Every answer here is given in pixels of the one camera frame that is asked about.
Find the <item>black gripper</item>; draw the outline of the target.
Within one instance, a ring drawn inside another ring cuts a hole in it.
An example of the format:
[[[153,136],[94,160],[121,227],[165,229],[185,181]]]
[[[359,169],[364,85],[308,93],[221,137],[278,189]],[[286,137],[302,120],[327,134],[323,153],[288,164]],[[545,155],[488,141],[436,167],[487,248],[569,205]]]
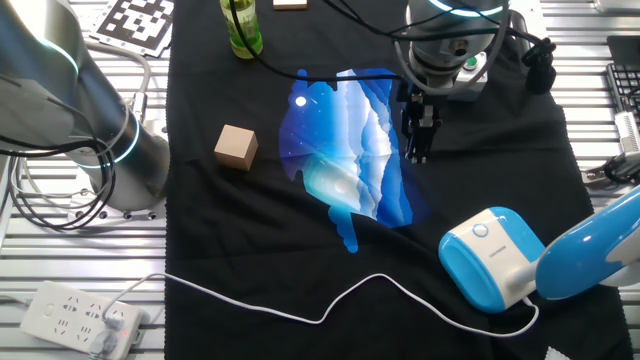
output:
[[[425,163],[432,147],[434,128],[441,126],[440,110],[443,97],[428,95],[413,83],[401,83],[399,86],[401,109],[401,129],[406,130],[407,139],[405,157],[412,163]],[[418,134],[418,157],[415,137]]]

